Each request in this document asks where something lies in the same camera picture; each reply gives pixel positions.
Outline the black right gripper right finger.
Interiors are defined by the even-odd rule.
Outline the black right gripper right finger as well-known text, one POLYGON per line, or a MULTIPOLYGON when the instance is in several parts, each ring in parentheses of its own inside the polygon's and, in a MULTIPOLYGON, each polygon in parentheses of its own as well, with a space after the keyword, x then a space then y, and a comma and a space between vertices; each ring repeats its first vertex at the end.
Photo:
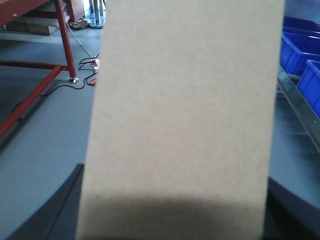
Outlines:
POLYGON ((263 240, 318 240, 320 209, 268 178, 263 240))

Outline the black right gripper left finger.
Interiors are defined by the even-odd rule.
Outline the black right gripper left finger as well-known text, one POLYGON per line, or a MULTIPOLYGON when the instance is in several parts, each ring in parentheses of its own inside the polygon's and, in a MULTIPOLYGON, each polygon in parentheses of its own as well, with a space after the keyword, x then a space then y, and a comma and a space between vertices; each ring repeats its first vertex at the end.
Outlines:
POLYGON ((7 239, 74 240, 84 168, 77 164, 58 190, 7 239))

